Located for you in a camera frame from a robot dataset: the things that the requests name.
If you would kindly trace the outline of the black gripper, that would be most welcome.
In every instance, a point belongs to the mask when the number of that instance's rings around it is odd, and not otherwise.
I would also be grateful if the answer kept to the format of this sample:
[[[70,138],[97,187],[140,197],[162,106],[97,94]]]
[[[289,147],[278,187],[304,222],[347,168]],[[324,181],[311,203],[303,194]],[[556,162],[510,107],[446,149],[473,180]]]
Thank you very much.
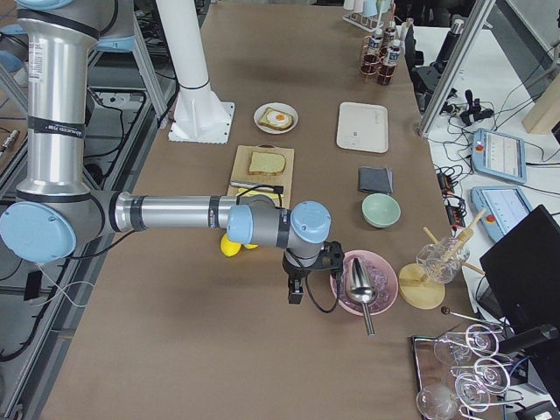
[[[304,258],[292,250],[283,252],[283,270],[288,276],[288,303],[300,305],[304,295],[304,280],[314,270],[319,270],[323,256],[321,253]]]

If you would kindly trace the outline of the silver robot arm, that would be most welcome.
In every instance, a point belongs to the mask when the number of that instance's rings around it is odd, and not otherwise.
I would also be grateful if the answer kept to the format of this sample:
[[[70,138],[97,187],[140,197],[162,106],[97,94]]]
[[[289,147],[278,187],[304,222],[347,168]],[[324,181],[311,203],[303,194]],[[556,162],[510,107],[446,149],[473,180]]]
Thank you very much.
[[[88,55],[135,45],[130,1],[21,1],[29,38],[27,172],[1,216],[4,244],[22,259],[70,258],[92,240],[149,228],[222,228],[243,245],[280,248],[288,300],[300,302],[313,271],[338,277],[343,254],[328,241],[331,216],[315,201],[284,209],[262,195],[134,196],[94,191],[82,178]]]

